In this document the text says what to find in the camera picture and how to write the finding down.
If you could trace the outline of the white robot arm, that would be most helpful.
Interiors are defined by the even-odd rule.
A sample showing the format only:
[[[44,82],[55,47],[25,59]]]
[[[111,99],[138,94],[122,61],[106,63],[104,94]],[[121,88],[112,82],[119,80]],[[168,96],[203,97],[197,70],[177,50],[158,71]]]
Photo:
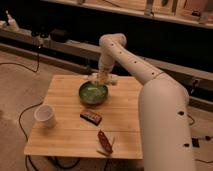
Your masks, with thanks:
[[[119,63],[141,85],[138,96],[144,171],[196,171],[187,106],[189,94],[175,79],[125,49],[122,33],[100,37],[98,81]]]

